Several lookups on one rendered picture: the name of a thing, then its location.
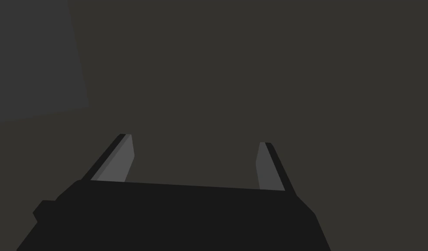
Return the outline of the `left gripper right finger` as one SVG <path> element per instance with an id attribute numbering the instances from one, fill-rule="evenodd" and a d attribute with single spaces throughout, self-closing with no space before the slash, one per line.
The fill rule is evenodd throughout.
<path id="1" fill-rule="evenodd" d="M 289 195 L 296 195 L 277 151 L 271 143 L 259 143 L 255 167 L 260 190 L 284 191 Z"/>

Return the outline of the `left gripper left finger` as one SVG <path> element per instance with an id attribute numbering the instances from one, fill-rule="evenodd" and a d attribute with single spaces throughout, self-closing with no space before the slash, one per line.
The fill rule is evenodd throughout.
<path id="1" fill-rule="evenodd" d="M 119 134 L 82 179 L 125 182 L 134 157 L 132 135 Z"/>

